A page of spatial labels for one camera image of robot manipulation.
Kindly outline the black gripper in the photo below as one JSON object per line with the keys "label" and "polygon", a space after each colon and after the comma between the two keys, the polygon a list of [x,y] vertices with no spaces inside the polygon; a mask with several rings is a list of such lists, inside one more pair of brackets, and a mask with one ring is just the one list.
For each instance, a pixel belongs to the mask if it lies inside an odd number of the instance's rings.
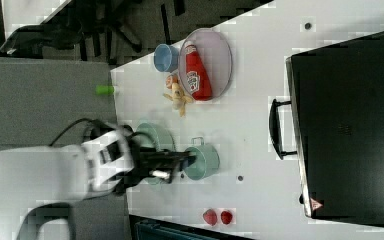
{"label": "black gripper", "polygon": [[196,161],[194,152],[173,152],[169,149],[158,150],[156,146],[145,147],[140,143],[140,137],[152,140],[150,134],[142,131],[132,132],[126,136],[133,169],[117,175],[120,181],[113,190],[115,195],[123,195],[128,188],[137,186],[146,178],[159,178],[162,182],[170,184],[173,181],[174,163],[188,167]]}

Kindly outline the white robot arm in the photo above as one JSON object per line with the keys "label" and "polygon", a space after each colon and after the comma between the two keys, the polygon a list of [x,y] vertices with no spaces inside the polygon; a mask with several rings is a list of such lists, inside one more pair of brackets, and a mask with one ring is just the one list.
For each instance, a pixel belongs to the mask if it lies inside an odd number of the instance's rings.
{"label": "white robot arm", "polygon": [[142,147],[121,127],[80,144],[0,151],[0,240],[77,240],[74,206],[143,179],[170,183],[189,151]]}

